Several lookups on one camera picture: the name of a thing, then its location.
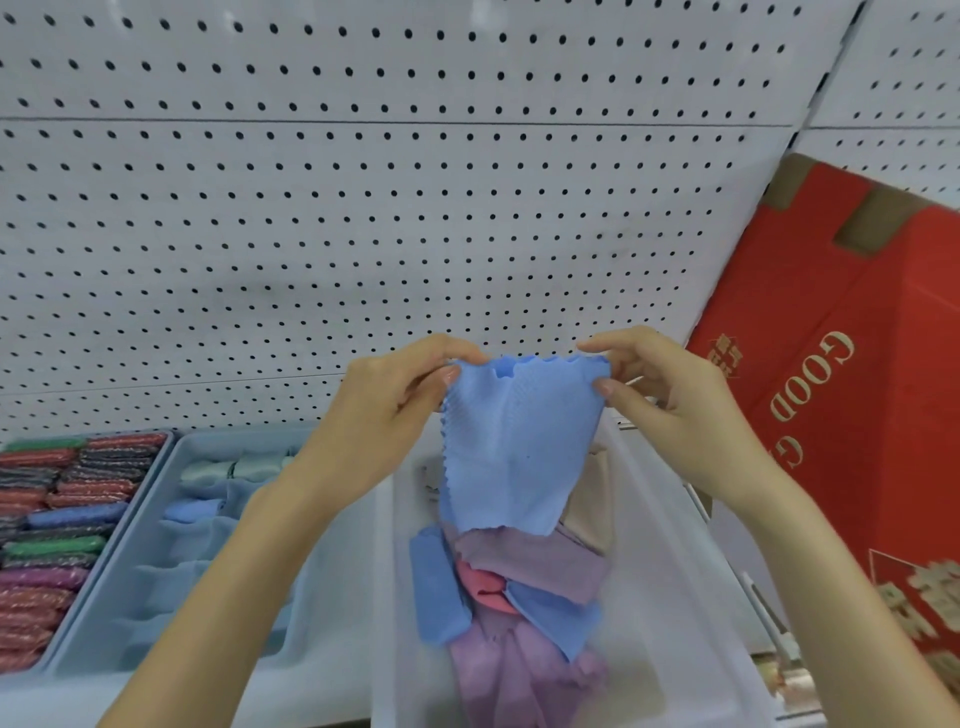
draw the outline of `purple cloth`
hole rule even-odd
[[[596,654],[585,650],[568,663],[525,621],[490,639],[478,615],[467,633],[450,643],[450,655],[473,728],[567,728],[607,676]]]
[[[576,604],[592,602],[610,572],[607,559],[559,531],[534,536],[515,528],[475,529],[457,537],[453,549],[474,569],[492,571]]]

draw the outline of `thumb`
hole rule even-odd
[[[402,427],[414,427],[419,434],[430,414],[444,401],[446,390],[460,375],[460,367],[441,367],[423,378],[423,381],[397,413],[396,421]]]
[[[593,382],[593,388],[607,404],[636,425],[647,439],[651,439],[651,435],[664,426],[664,418],[670,417],[636,389],[616,379],[601,377]]]

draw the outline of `clear plastic bin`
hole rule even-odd
[[[577,715],[590,728],[769,728],[773,702],[727,618],[712,613],[686,546],[664,511],[682,488],[652,449],[639,460],[605,414],[595,441],[608,450],[615,497],[612,572],[604,618],[590,644],[607,660],[606,692]],[[373,728],[466,725],[445,649],[417,635],[407,542],[435,520],[424,468],[442,452],[439,417],[376,493],[373,604]]]

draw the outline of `light blue cloth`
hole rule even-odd
[[[508,581],[504,595],[569,662],[577,659],[587,645],[590,632],[600,623],[600,602],[596,600],[586,605],[574,604],[562,596],[518,581]]]
[[[117,502],[37,511],[27,515],[27,524],[31,528],[60,528],[68,525],[116,523],[127,512],[127,506],[128,503]]]
[[[420,639],[427,644],[446,644],[470,629],[473,613],[438,525],[427,526],[410,539],[410,565]]]
[[[212,519],[224,509],[222,498],[182,498],[163,511],[163,519],[177,523],[196,523]]]
[[[456,531],[457,518],[453,515],[453,505],[450,503],[450,489],[446,485],[446,478],[444,482],[440,484],[440,499],[437,505],[440,508],[441,522],[452,526],[453,530]]]
[[[547,536],[584,468],[603,412],[602,356],[505,356],[461,373],[444,400],[444,469],[461,532]]]

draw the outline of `plastic container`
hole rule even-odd
[[[605,414],[595,442],[608,450],[615,496],[612,572],[590,644],[610,666],[608,689],[575,725],[590,728],[769,728],[773,702],[732,626],[709,609],[662,498],[682,488],[652,449],[636,461]],[[376,498],[373,728],[467,725],[449,652],[417,635],[407,543],[436,520],[423,474],[442,453],[434,417]]]
[[[236,460],[245,453],[293,454],[311,430],[267,426],[210,430],[181,438],[51,665],[55,676],[136,669],[227,542],[250,496],[266,482],[234,479],[183,485],[180,473],[187,465],[198,460]],[[183,497],[224,497],[227,504],[221,515],[207,521],[165,521],[167,505]],[[288,665],[300,656],[316,554],[315,550],[294,582],[259,667]]]
[[[68,609],[66,614],[63,616],[63,620],[60,622],[60,626],[54,633],[50,644],[47,645],[46,650],[43,652],[43,656],[30,669],[26,669],[21,672],[12,672],[6,675],[0,675],[0,687],[6,688],[9,685],[15,685],[20,682],[34,681],[47,673],[48,667],[53,664],[54,659],[57,657],[57,653],[67,641],[74,622],[76,621],[80,612],[83,610],[86,601],[94,592],[97,582],[109,565],[110,559],[113,557],[120,542],[123,540],[124,532],[133,521],[137,508],[146,498],[147,494],[150,493],[154,483],[156,482],[156,477],[163,468],[163,464],[166,462],[166,459],[170,454],[170,451],[173,449],[175,441],[177,440],[177,435],[175,435],[171,430],[126,430],[122,432],[96,432],[83,435],[82,437],[93,439],[95,437],[108,437],[111,435],[126,435],[131,434],[132,432],[162,432],[167,436],[167,439],[157,452],[154,462],[151,464],[147,474],[144,475],[143,480],[140,481],[140,487],[137,488],[136,493],[133,494],[133,498],[131,498],[130,505],[127,507],[123,518],[117,522],[116,527],[113,529],[113,533],[111,533],[110,537],[107,539],[107,545],[104,546],[103,551],[101,551],[100,558],[97,559],[96,564],[94,564],[90,569],[90,575],[86,578],[84,585],[80,587],[80,590],[77,592],[77,598],[74,599],[73,604],[70,605],[70,609]]]

